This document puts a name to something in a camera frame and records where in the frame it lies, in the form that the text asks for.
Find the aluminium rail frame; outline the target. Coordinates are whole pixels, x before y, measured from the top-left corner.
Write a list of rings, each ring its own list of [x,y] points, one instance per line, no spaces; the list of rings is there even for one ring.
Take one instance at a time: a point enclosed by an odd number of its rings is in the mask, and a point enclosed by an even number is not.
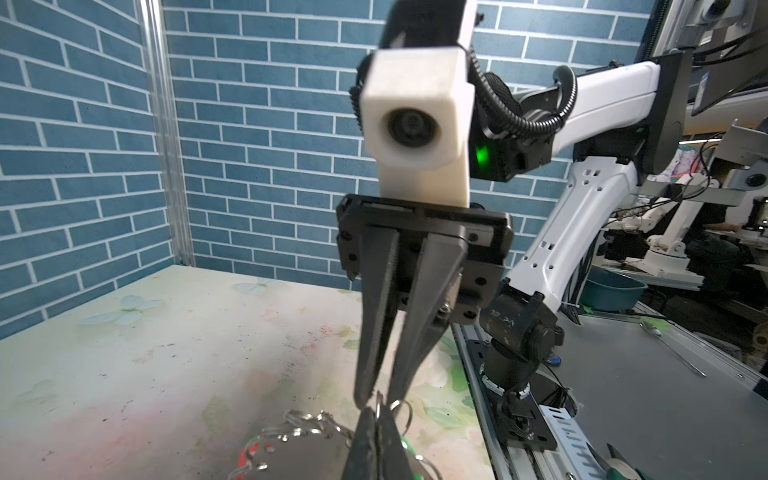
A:
[[[763,479],[767,380],[682,326],[598,313],[559,321],[502,296],[453,333],[499,479]]]

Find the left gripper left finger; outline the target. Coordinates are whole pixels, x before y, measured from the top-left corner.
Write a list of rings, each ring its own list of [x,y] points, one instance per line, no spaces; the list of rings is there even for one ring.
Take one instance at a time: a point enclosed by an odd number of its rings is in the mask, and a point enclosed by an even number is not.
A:
[[[377,420],[371,407],[364,408],[352,438],[342,480],[378,478]]]

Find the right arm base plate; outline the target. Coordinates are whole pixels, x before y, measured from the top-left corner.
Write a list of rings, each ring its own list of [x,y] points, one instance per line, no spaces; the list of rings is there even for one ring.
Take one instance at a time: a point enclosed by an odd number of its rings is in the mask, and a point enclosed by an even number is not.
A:
[[[472,370],[480,381],[480,395],[488,405],[490,423],[498,442],[507,447],[528,447],[533,451],[555,451],[555,435],[533,395],[522,398],[488,380],[484,373],[489,347],[479,340],[465,343]]]

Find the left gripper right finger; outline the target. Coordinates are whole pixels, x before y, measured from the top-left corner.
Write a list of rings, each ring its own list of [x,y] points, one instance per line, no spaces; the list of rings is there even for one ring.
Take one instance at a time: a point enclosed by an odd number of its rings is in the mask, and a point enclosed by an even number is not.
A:
[[[414,479],[394,416],[387,407],[382,407],[377,417],[377,448],[380,479]]]

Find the green key tag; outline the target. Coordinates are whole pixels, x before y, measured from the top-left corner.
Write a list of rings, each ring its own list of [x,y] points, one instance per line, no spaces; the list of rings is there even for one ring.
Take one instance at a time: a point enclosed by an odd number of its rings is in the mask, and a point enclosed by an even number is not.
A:
[[[423,480],[424,476],[420,473],[420,467],[419,462],[415,458],[415,452],[413,450],[413,447],[411,444],[406,440],[404,436],[400,436],[401,444],[406,451],[406,455],[409,461],[409,466],[411,468],[412,473],[414,474],[413,479],[414,480]]]

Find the green handled pliers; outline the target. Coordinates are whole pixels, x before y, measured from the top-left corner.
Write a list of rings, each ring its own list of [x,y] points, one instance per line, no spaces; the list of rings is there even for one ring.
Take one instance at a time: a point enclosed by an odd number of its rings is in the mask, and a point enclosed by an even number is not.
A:
[[[599,467],[605,472],[607,480],[652,480],[650,475],[634,468],[610,443],[607,443],[610,454],[608,458],[603,458],[591,444],[587,444],[587,447]]]

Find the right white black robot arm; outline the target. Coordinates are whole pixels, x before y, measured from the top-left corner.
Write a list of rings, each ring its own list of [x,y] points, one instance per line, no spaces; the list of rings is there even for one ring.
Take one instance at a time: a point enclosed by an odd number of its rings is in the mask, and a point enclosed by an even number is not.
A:
[[[671,159],[690,68],[680,50],[582,76],[561,66],[552,87],[501,98],[503,84],[460,47],[387,49],[360,63],[350,96],[380,193],[347,195],[336,210],[341,265],[362,285],[359,408],[374,393],[398,314],[392,403],[448,326],[474,322],[499,295],[513,311],[490,332],[512,363],[492,380],[503,391],[526,384],[553,347],[555,313],[589,244]],[[511,217],[472,207],[470,182],[509,180],[566,147],[576,159],[562,195],[506,270]]]

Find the teal plastic bowl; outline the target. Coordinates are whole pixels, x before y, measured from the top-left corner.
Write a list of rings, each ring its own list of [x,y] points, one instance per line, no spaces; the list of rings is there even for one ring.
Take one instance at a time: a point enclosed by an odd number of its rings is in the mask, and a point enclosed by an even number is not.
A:
[[[580,297],[583,306],[604,312],[632,310],[648,285],[626,275],[593,267]]]

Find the red key tag right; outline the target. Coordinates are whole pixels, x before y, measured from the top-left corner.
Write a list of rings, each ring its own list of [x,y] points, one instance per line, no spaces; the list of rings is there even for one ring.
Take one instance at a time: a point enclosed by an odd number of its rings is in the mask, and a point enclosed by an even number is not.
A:
[[[252,460],[254,459],[255,454],[259,450],[259,446],[260,446],[260,443],[257,442],[253,445],[247,446],[240,452],[238,463],[237,463],[239,468],[249,468],[251,466]]]

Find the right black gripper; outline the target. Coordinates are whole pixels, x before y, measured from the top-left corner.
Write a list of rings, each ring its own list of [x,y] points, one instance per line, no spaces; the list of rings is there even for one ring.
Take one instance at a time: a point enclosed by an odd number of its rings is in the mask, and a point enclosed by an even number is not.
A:
[[[511,217],[349,194],[336,208],[342,268],[362,286],[362,323],[353,398],[373,395],[393,322],[406,310],[387,394],[405,398],[448,325],[471,324],[495,298],[514,237]],[[439,310],[445,301],[449,316]]]

